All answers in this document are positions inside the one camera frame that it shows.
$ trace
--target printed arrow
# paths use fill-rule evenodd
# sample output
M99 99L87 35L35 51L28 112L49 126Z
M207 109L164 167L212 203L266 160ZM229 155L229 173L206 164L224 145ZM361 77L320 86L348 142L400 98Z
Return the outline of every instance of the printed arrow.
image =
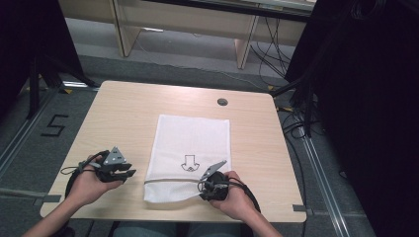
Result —
M200 168L200 164L195 163L195 155L185 155L185 163L181 166L182 169L189 172L194 172Z

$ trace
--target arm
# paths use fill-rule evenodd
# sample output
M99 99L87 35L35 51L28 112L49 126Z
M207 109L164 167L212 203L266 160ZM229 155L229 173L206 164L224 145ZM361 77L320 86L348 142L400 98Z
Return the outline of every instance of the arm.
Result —
M224 175L240 180L234 171L227 172ZM210 203L231 218L246 223L259 236L282 236L265 216L256 210L252 200L238 187L230 185L225 200L211 200Z
M93 170L88 165L84 170ZM68 197L50 214L28 230L23 236L50 236L82 206L97 200L105 192L119 187L123 182L102 183L95 172L83 172L75 180Z

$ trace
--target leg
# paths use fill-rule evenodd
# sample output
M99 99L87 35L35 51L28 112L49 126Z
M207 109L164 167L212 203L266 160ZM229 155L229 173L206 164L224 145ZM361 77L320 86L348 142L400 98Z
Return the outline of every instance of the leg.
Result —
M114 232L115 237L172 237L176 236L175 222L122 221Z
M191 223L189 237L236 237L240 236L239 223Z

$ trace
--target white towel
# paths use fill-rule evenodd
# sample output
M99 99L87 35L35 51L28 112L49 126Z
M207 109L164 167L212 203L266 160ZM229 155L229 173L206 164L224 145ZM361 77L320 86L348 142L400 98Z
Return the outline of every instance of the white towel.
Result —
M219 171L231 170L228 119L160 115L144 200L171 202L197 196L198 181L206 169L223 160L227 163Z

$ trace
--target black panel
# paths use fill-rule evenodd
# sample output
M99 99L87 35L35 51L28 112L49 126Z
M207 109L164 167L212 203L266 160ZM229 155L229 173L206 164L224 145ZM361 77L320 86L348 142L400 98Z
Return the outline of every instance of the black panel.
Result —
M59 59L75 72L83 74L57 0L2 1L0 118L29 77L30 61L36 54Z
M324 125L377 236L416 236L419 224L419 15L406 6L387 1L377 19L353 21L313 84ZM325 37L308 27L291 75L304 71L310 60L304 51L312 58Z
M286 79L289 82L298 79L304 73L321 44L330 34L333 27L336 26L345 5L349 2L350 0L318 0L316 2L311 17L302 32L298 46L293 53L293 60L287 70Z

